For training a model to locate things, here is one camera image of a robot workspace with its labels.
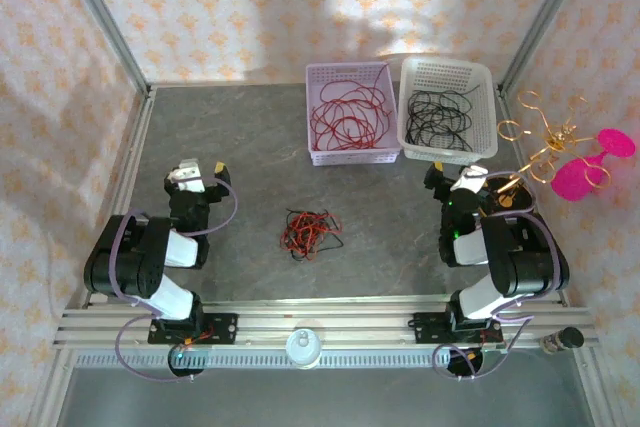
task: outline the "floral wallpaper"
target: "floral wallpaper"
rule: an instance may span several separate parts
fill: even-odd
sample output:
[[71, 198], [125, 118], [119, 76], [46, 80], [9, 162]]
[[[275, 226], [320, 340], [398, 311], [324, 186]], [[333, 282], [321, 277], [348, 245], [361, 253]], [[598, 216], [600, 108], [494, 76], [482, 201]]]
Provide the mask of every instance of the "floral wallpaper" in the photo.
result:
[[308, 63], [407, 53], [481, 62], [498, 80], [542, 1], [106, 0], [147, 79], [178, 83], [302, 82]]
[[[615, 127], [640, 147], [639, 5], [565, 0], [513, 94], [537, 91], [556, 121], [574, 105], [581, 137]], [[531, 122], [515, 98], [510, 105], [517, 119]], [[599, 151], [596, 142], [586, 144], [582, 154]], [[529, 154], [540, 149], [537, 142], [525, 145]], [[593, 311], [629, 425], [640, 419], [639, 158], [640, 151], [629, 159], [607, 157], [613, 185], [581, 202], [540, 189], [547, 220], [571, 265], [571, 298]]]
[[0, 0], [0, 425], [25, 425], [136, 92], [83, 0]]

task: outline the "red wire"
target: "red wire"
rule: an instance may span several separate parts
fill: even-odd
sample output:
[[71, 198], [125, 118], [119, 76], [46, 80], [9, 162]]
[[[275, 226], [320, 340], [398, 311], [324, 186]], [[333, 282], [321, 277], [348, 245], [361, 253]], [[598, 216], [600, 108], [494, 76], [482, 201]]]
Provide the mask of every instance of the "red wire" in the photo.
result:
[[[388, 65], [385, 64], [376, 77], [373, 87], [366, 87], [355, 80], [334, 80], [320, 91], [319, 106], [310, 116], [310, 128], [315, 134], [313, 150], [361, 150], [375, 149], [378, 142], [391, 128], [391, 111], [384, 109], [386, 97], [377, 88], [378, 80]], [[330, 85], [356, 86], [338, 98], [325, 99], [324, 91]]]
[[[332, 220], [337, 228], [332, 228], [329, 220]], [[322, 244], [328, 234], [341, 233], [342, 223], [335, 215], [301, 212], [291, 219], [280, 236], [280, 246], [308, 260], [313, 260], [318, 253], [317, 246]]]

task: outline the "tangled wire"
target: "tangled wire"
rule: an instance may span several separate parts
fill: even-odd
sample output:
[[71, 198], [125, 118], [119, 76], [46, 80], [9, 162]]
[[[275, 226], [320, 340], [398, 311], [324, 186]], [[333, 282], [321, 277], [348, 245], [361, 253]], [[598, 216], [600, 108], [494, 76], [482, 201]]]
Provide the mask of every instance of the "tangled wire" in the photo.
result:
[[[391, 127], [392, 111], [385, 110], [386, 96], [377, 88], [385, 64], [376, 77], [373, 87], [366, 87], [355, 80], [335, 80], [320, 91], [319, 106], [314, 107], [309, 127], [315, 134], [313, 150], [361, 150], [373, 149]], [[338, 98], [327, 99], [329, 86], [346, 85], [350, 90]]]
[[[344, 243], [338, 237], [342, 233], [342, 223], [327, 212], [317, 214], [309, 211], [289, 210], [287, 228], [280, 237], [280, 247], [291, 252], [297, 261], [313, 260], [318, 252], [339, 249]], [[334, 246], [318, 248], [325, 239], [331, 236], [337, 240]]]
[[415, 90], [408, 102], [407, 133], [409, 144], [439, 149], [473, 150], [462, 134], [471, 128], [471, 101], [468, 92]]

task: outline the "white plastic basket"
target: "white plastic basket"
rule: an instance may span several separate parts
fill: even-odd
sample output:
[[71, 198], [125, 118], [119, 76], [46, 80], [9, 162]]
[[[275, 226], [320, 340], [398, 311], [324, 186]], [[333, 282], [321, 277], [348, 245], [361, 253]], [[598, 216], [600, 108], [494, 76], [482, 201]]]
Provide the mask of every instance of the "white plastic basket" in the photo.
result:
[[[408, 101], [415, 90], [468, 92], [471, 102], [472, 125], [461, 137], [471, 151], [448, 149], [449, 140], [438, 139], [433, 147], [422, 147], [405, 141], [407, 133]], [[484, 65], [438, 57], [409, 57], [402, 63], [400, 98], [398, 100], [398, 142], [409, 159], [440, 161], [447, 164], [468, 165], [481, 158], [493, 157], [498, 151], [496, 107], [493, 99], [491, 72]]]
[[[307, 140], [309, 154], [313, 165], [342, 165], [342, 164], [388, 164], [396, 161], [400, 153], [400, 144], [396, 138], [398, 114], [396, 111], [396, 101], [393, 95], [393, 85], [389, 69], [385, 69], [380, 74], [380, 69], [385, 66], [385, 62], [354, 62], [338, 64], [309, 64], [307, 65]], [[378, 78], [376, 88], [380, 89], [385, 96], [383, 108], [389, 112], [389, 131], [380, 139], [377, 149], [362, 150], [313, 150], [315, 138], [311, 130], [311, 112], [313, 108], [320, 105], [320, 91], [329, 82], [336, 80], [355, 80], [366, 87], [373, 87]], [[325, 98], [336, 97], [345, 93], [344, 86], [336, 86], [332, 91], [332, 86], [325, 90]]]

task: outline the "light purple plastic basket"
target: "light purple plastic basket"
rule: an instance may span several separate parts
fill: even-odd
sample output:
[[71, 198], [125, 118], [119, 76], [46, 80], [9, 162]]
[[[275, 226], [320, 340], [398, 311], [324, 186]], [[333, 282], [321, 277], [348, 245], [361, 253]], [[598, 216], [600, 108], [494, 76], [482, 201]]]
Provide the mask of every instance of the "light purple plastic basket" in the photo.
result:
[[[373, 87], [380, 69], [385, 66], [385, 62], [353, 62], [338, 64], [309, 64], [307, 65], [307, 141], [309, 154], [313, 165], [342, 165], [342, 164], [390, 164], [396, 161], [400, 153], [400, 144], [396, 137], [398, 124], [398, 113], [396, 101], [393, 95], [393, 85], [391, 83], [391, 73], [389, 69], [380, 74], [376, 88], [380, 89], [385, 96], [383, 108], [389, 112], [389, 131], [380, 139], [377, 149], [362, 150], [313, 150], [312, 145], [314, 133], [311, 130], [311, 112], [314, 107], [321, 104], [320, 91], [329, 82], [335, 80], [355, 80], [367, 87]], [[336, 85], [335, 88], [328, 87], [324, 92], [324, 97], [340, 96], [346, 92], [344, 86]]]

